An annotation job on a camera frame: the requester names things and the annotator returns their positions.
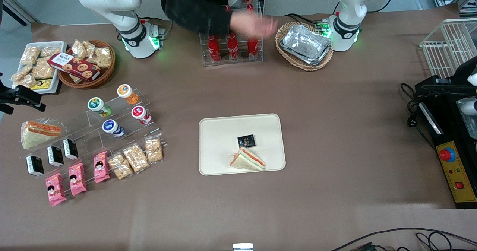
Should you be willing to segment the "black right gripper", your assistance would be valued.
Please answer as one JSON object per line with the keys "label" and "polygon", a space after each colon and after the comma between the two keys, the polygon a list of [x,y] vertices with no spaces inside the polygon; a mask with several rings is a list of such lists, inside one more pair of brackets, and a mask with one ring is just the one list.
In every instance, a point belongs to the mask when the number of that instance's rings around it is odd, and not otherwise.
{"label": "black right gripper", "polygon": [[42,95],[36,93],[23,85],[18,85],[14,89],[5,85],[0,85],[0,111],[7,115],[12,115],[14,105],[25,105],[40,112],[44,112],[46,105],[41,103]]}

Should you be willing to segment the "person's reaching hand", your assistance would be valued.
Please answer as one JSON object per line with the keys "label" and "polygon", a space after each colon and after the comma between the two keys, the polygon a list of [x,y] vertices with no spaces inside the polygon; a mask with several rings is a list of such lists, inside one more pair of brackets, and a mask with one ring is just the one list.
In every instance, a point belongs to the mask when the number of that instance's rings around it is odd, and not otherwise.
{"label": "person's reaching hand", "polygon": [[230,29],[247,38],[268,38],[276,33],[278,22],[269,16],[259,17],[252,12],[233,11]]}

